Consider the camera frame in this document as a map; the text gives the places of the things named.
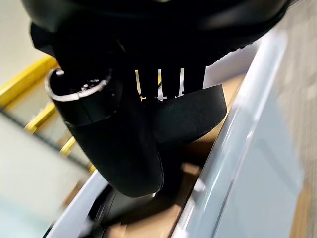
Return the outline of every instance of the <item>black plastic part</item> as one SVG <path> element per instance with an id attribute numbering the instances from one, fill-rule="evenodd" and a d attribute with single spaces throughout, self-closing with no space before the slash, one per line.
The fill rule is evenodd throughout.
<path id="1" fill-rule="evenodd" d="M 144 98 L 158 96 L 158 69 L 148 65 L 138 69 L 141 95 Z"/>
<path id="2" fill-rule="evenodd" d="M 179 94 L 180 68 L 165 67 L 162 69 L 163 96 L 168 99 L 175 98 Z"/>
<path id="3" fill-rule="evenodd" d="M 52 34 L 43 28 L 31 23 L 30 33 L 33 41 L 33 45 L 36 49 L 39 49 L 46 54 L 55 57 L 54 50 L 52 48 Z"/>
<path id="4" fill-rule="evenodd" d="M 227 113 L 218 85 L 152 106 L 148 114 L 159 148 L 169 148 L 203 136 L 218 125 Z"/>
<path id="5" fill-rule="evenodd" d="M 121 193 L 139 197 L 158 192 L 164 175 L 135 80 L 119 83 L 131 77 L 135 77 L 133 70 L 114 72 L 103 90 L 69 102 L 53 101 L 98 171 Z M 49 85 L 54 80 L 59 80 L 55 72 Z M 118 87 L 122 87 L 119 103 L 109 99 L 121 91 Z"/>
<path id="6" fill-rule="evenodd" d="M 206 67 L 203 64 L 184 68 L 184 94 L 199 91 L 203 88 Z"/>
<path id="7" fill-rule="evenodd" d="M 153 3 L 149 8 L 147 4 L 137 7 L 134 1 L 23 2 L 33 22 L 50 32 L 49 44 L 63 70 L 75 73 L 78 67 L 86 68 L 87 76 L 102 75 L 105 65 L 119 67 L 122 62 L 134 69 L 211 65 L 265 34 L 288 6 L 288 0 L 172 0 L 167 4 L 149 0 Z M 214 18 L 219 26 L 210 22 Z M 248 21 L 236 24 L 236 18 Z"/>

